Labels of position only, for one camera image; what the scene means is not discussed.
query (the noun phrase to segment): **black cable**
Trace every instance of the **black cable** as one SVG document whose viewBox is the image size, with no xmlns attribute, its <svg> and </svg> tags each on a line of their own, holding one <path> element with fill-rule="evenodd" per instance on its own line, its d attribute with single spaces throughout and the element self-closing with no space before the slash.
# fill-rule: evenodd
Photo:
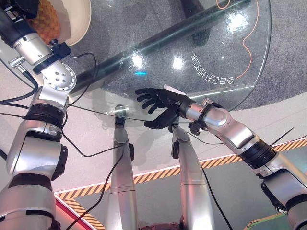
<svg viewBox="0 0 307 230">
<path fill-rule="evenodd" d="M 208 180 L 208 178 L 207 178 L 207 175 L 206 175 L 206 173 L 205 173 L 205 170 L 204 170 L 203 168 L 201 168 L 201 169 L 202 169 L 203 174 L 205 175 L 205 178 L 206 178 L 206 181 L 207 181 L 207 184 L 208 184 L 208 188 L 209 188 L 209 190 L 210 190 L 210 193 L 211 193 L 211 195 L 212 195 L 212 198 L 213 198 L 213 200 L 214 200 L 214 202 L 215 202 L 217 208 L 220 210 L 220 213 L 222 214 L 222 216 L 223 216 L 223 218 L 224 218 L 224 220 L 225 220 L 227 226 L 229 227 L 229 229 L 230 229 L 230 230 L 233 230 L 233 228 L 231 227 L 231 225 L 230 225 L 230 223 L 229 223 L 227 217 L 225 216 L 224 212 L 222 211 L 220 205 L 218 204 L 218 202 L 217 202 L 217 200 L 216 200 L 216 198 L 215 198 L 215 196 L 214 196 L 214 194 L 213 194 L 213 191 L 212 191 L 212 189 L 211 189 L 211 186 L 210 186 L 209 180 Z"/>
<path fill-rule="evenodd" d="M 291 128 L 289 131 L 287 131 L 285 134 L 283 134 L 280 138 L 278 138 L 276 141 L 274 141 L 271 145 L 273 145 L 273 144 L 275 144 L 277 141 L 279 141 L 281 138 L 283 138 L 284 136 L 286 136 L 288 133 L 290 133 L 292 130 L 294 129 L 294 127 L 293 128 Z"/>
<path fill-rule="evenodd" d="M 5 62 L 0 59 L 0 61 L 7 67 L 7 65 L 5 64 Z M 26 84 L 27 86 L 29 86 L 30 88 L 34 88 L 32 85 L 28 84 L 25 80 L 23 80 L 21 77 L 19 77 L 11 68 L 7 67 L 9 69 L 9 71 L 15 75 L 15 77 L 17 77 L 20 81 L 22 81 L 24 84 Z"/>
<path fill-rule="evenodd" d="M 32 77 L 32 75 L 28 71 L 23 72 L 23 75 L 34 85 L 34 88 L 29 93 L 27 93 L 27 94 L 25 94 L 23 96 L 2 100 L 2 101 L 0 101 L 0 104 L 6 104 L 6 103 L 9 103 L 9 102 L 16 102 L 16 101 L 25 99 L 27 97 L 32 96 L 37 91 L 38 84 L 35 81 L 35 79 Z"/>
<path fill-rule="evenodd" d="M 92 55 L 93 58 L 94 58 L 94 78 L 93 78 L 93 79 L 95 79 L 96 76 L 97 76 L 98 71 L 97 71 L 97 60 L 96 60 L 96 57 L 95 57 L 95 55 L 94 55 L 93 53 L 87 52 L 87 53 L 84 53 L 84 54 L 80 54 L 80 55 L 78 55 L 78 56 L 76 56 L 76 57 L 71 55 L 71 57 L 72 57 L 72 58 L 80 58 L 80 57 L 83 57 L 83 56 L 85 56 L 85 55 Z M 86 92 L 87 89 L 90 87 L 90 85 L 91 85 L 91 83 L 88 84 L 88 85 L 85 87 L 84 91 L 81 93 L 81 95 L 80 95 L 73 103 L 69 104 L 67 107 L 70 107 L 70 106 L 72 106 L 73 104 L 75 104 L 75 103 L 85 94 L 85 92 Z"/>
<path fill-rule="evenodd" d="M 7 116 L 15 116 L 15 117 L 20 117 L 22 119 L 24 119 L 24 116 L 20 116 L 20 115 L 15 115 L 15 114 L 6 114 L 6 113 L 0 113 L 1 115 L 7 115 Z"/>
<path fill-rule="evenodd" d="M 6 153 L 3 152 L 2 149 L 0 149 L 0 156 L 1 156 L 5 161 L 6 161 L 7 157 L 8 157 L 8 155 L 6 155 Z"/>
<path fill-rule="evenodd" d="M 65 114 L 65 121 L 63 122 L 62 128 L 66 125 L 67 120 L 68 120 L 68 114 L 66 112 L 66 114 Z"/>
<path fill-rule="evenodd" d="M 99 111 L 95 111 L 95 110 L 91 110 L 91 109 L 87 109 L 87 108 L 83 108 L 83 107 L 79 107 L 79 106 L 76 106 L 76 105 L 72 105 L 72 107 L 75 107 L 75 108 L 78 108 L 78 109 L 83 109 L 85 111 L 89 111 L 89 112 L 93 112 L 93 113 L 98 113 L 98 114 L 106 115 L 106 116 L 112 116 L 112 115 L 109 115 L 109 114 L 105 114 L 105 113 L 102 113 L 102 112 L 99 112 Z M 129 117 L 125 117 L 125 119 L 135 120 L 135 121 L 146 121 L 146 120 L 141 120 L 141 119 L 136 119 L 136 118 L 129 118 Z"/>
<path fill-rule="evenodd" d="M 15 103 L 5 103 L 2 105 L 8 105 L 8 106 L 13 106 L 13 107 L 19 107 L 19 108 L 23 108 L 23 109 L 29 109 L 28 106 L 22 105 L 22 104 L 15 104 Z"/>
<path fill-rule="evenodd" d="M 188 134 L 190 134 L 192 137 L 194 137 L 194 138 L 196 138 L 197 140 L 199 140 L 199 141 L 201 141 L 202 143 L 205 143 L 205 144 L 207 144 L 207 145 L 223 145 L 224 143 L 207 143 L 207 142 L 204 142 L 204 141 L 202 141 L 201 139 L 199 139 L 197 136 L 195 136 L 195 135 L 193 135 L 193 134 L 191 134 L 191 133 L 189 133 L 189 132 L 187 132 Z"/>
<path fill-rule="evenodd" d="M 101 152 L 98 152 L 98 153 L 95 153 L 95 154 L 92 154 L 92 155 L 84 155 L 81 151 L 80 151 L 80 149 L 64 134 L 64 132 L 63 132 L 63 130 L 62 130 L 62 134 L 63 134 L 63 137 L 69 142 L 69 143 L 71 143 L 71 145 L 72 146 L 74 146 L 74 148 L 82 155 L 82 156 L 84 156 L 84 157 L 93 157 L 93 156 L 96 156 L 96 155 L 98 155 L 98 154 L 100 154 L 100 153 L 104 153 L 104 152 L 107 152 L 107 151 L 109 151 L 109 150 L 113 150 L 113 149 L 117 149 L 117 148 L 119 148 L 119 147 L 121 147 L 121 146 L 123 146 L 123 145 L 118 145 L 118 146 L 115 146 L 115 147 L 112 147 L 112 148 L 109 148 L 109 149 L 106 149 L 106 150 L 103 150 L 103 151 L 101 151 Z"/>
<path fill-rule="evenodd" d="M 82 217 L 84 217 L 87 213 L 89 213 L 93 208 L 95 208 L 99 203 L 100 201 L 102 200 L 102 197 L 104 196 L 104 193 L 105 193 L 105 189 L 106 189 L 106 185 L 107 185 L 107 182 L 111 176 L 111 173 L 114 171 L 115 167 L 118 165 L 118 163 L 120 162 L 120 160 L 123 158 L 124 156 L 124 149 L 122 150 L 122 154 L 120 156 L 120 158 L 117 160 L 117 162 L 114 164 L 114 166 L 112 167 L 112 169 L 110 170 L 108 176 L 106 177 L 106 182 L 104 184 L 104 187 L 102 189 L 102 192 L 101 192 L 101 195 L 98 199 L 98 201 L 93 205 L 91 206 L 88 210 L 86 210 L 82 215 L 80 215 L 77 219 L 75 219 L 73 221 L 73 223 L 71 223 L 67 228 L 66 230 L 70 229 L 75 223 L 77 223 Z"/>
</svg>

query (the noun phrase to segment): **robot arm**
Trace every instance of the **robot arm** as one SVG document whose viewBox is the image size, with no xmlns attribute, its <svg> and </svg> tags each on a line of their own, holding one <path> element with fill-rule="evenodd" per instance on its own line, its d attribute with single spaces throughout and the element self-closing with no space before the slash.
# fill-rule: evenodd
<svg viewBox="0 0 307 230">
<path fill-rule="evenodd" d="M 19 56 L 9 64 L 22 74 L 26 61 L 35 74 L 42 73 L 43 85 L 34 95 L 29 111 L 13 140 L 7 157 L 7 171 L 12 175 L 0 192 L 0 229 L 59 230 L 55 221 L 55 198 L 51 181 L 65 169 L 68 150 L 61 145 L 62 122 L 68 105 L 68 94 L 76 84 L 73 70 L 61 63 L 70 53 L 57 40 L 47 46 L 28 25 L 22 4 L 37 0 L 0 2 L 0 35 Z"/>
<path fill-rule="evenodd" d="M 298 230 L 302 226 L 307 226 L 306 175 L 281 152 L 274 151 L 247 126 L 233 119 L 219 104 L 208 98 L 202 104 L 198 104 L 181 92 L 173 92 L 169 87 L 168 89 L 171 91 L 167 92 L 166 98 L 166 89 L 146 95 L 155 97 L 158 103 L 170 102 L 165 104 L 174 114 L 193 121 L 189 125 L 193 134 L 199 135 L 200 129 L 207 128 L 210 133 L 216 135 L 234 154 L 242 158 L 259 178 L 263 179 L 261 188 L 265 195 L 279 211 L 288 214 L 291 227 Z M 148 99 L 148 96 L 142 96 L 141 99 Z M 160 124 L 159 117 L 152 122 Z"/>
</svg>

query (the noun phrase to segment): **orange cable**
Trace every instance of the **orange cable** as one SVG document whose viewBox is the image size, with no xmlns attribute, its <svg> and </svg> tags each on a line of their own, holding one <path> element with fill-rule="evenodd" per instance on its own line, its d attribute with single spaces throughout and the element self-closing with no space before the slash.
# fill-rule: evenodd
<svg viewBox="0 0 307 230">
<path fill-rule="evenodd" d="M 221 7 L 220 4 L 219 4 L 219 2 L 218 2 L 218 0 L 216 0 L 216 5 L 217 5 L 217 7 L 218 7 L 219 9 L 221 9 L 221 10 L 227 8 L 228 5 L 229 5 L 229 3 L 230 3 L 230 0 L 228 0 L 228 3 L 227 3 L 225 6 Z"/>
<path fill-rule="evenodd" d="M 251 62 L 252 62 L 252 60 L 253 60 L 253 56 L 252 56 L 252 54 L 251 54 L 251 51 L 250 51 L 249 48 L 245 45 L 244 42 L 245 42 L 245 40 L 246 40 L 249 36 L 251 36 L 251 34 L 254 32 L 254 30 L 256 29 L 257 23 L 258 23 L 258 18 L 259 18 L 259 5 L 258 5 L 258 0 L 256 0 L 256 3 L 257 3 L 257 19 L 256 19 L 256 23 L 255 23 L 254 28 L 252 29 L 252 31 L 251 31 L 251 32 L 243 39 L 243 41 L 242 41 L 242 45 L 243 45 L 244 48 L 248 51 L 249 56 L 250 56 L 249 65 L 248 65 L 248 67 L 246 68 L 246 70 L 245 70 L 242 74 L 240 74 L 239 76 L 236 77 L 236 79 L 238 79 L 238 78 L 242 77 L 244 74 L 246 74 L 246 72 L 249 70 L 250 65 L 251 65 Z"/>
<path fill-rule="evenodd" d="M 217 7 L 218 7 L 219 9 L 221 9 L 221 10 L 225 9 L 226 7 L 228 7 L 229 3 L 230 3 L 230 0 L 228 1 L 227 5 L 225 5 L 224 7 L 220 7 L 220 5 L 219 5 L 219 3 L 218 3 L 218 0 L 216 0 L 216 5 L 217 5 Z M 249 70 L 250 65 L 251 65 L 251 62 L 252 62 L 252 60 L 253 60 L 253 56 L 252 56 L 252 54 L 251 54 L 251 51 L 250 51 L 249 48 L 245 45 L 245 40 L 246 40 L 248 37 L 251 36 L 251 34 L 254 32 L 254 30 L 256 29 L 257 24 L 258 24 L 258 19 L 259 19 L 259 4 L 258 4 L 258 0 L 256 0 L 256 3 L 257 3 L 257 19 L 256 19 L 256 23 L 255 23 L 254 28 L 252 29 L 252 31 L 251 31 L 251 32 L 243 39 L 243 41 L 242 41 L 243 47 L 244 47 L 244 48 L 248 51 L 248 53 L 249 53 L 249 57 L 250 57 L 249 65 L 248 65 L 248 67 L 246 68 L 246 70 L 245 70 L 242 74 L 240 74 L 239 76 L 236 77 L 236 79 L 238 79 L 238 78 L 242 77 L 244 74 L 246 74 L 246 72 Z"/>
</svg>

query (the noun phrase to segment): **round glass tabletop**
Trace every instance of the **round glass tabletop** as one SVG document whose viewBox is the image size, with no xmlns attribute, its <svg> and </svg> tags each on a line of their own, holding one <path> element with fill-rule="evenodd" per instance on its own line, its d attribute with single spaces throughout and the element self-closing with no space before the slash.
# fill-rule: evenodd
<svg viewBox="0 0 307 230">
<path fill-rule="evenodd" d="M 88 70 L 76 72 L 70 102 L 90 86 L 74 106 L 114 115 L 122 104 L 127 118 L 152 120 L 161 110 L 149 115 L 134 91 L 166 84 L 196 102 L 209 97 L 231 110 L 261 76 L 271 36 L 269 0 L 102 0 L 92 9 L 88 34 L 71 49 L 78 53 L 89 47 L 103 58 L 96 69 L 88 65 Z M 95 21 L 101 17 L 104 26 Z M 0 44 L 8 68 L 15 56 Z M 84 66 L 82 58 L 63 62 L 73 69 Z"/>
</svg>

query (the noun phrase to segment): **blue light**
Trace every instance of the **blue light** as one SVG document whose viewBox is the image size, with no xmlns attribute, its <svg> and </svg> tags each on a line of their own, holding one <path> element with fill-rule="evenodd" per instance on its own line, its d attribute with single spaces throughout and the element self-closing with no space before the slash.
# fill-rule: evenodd
<svg viewBox="0 0 307 230">
<path fill-rule="evenodd" d="M 134 74 L 142 76 L 142 75 L 147 75 L 147 72 L 146 71 L 135 71 Z"/>
</svg>

